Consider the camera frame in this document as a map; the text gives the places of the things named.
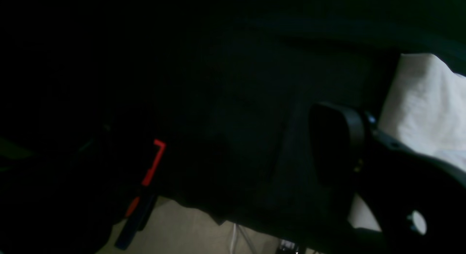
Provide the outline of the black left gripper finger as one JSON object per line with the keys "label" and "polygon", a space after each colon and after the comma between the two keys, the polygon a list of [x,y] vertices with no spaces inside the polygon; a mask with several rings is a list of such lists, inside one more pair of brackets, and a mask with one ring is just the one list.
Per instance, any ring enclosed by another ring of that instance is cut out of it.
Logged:
{"label": "black left gripper finger", "polygon": [[310,146],[325,186],[359,194],[381,231],[380,254],[464,254],[465,172],[413,151],[379,130],[370,113],[316,103],[309,113]]}

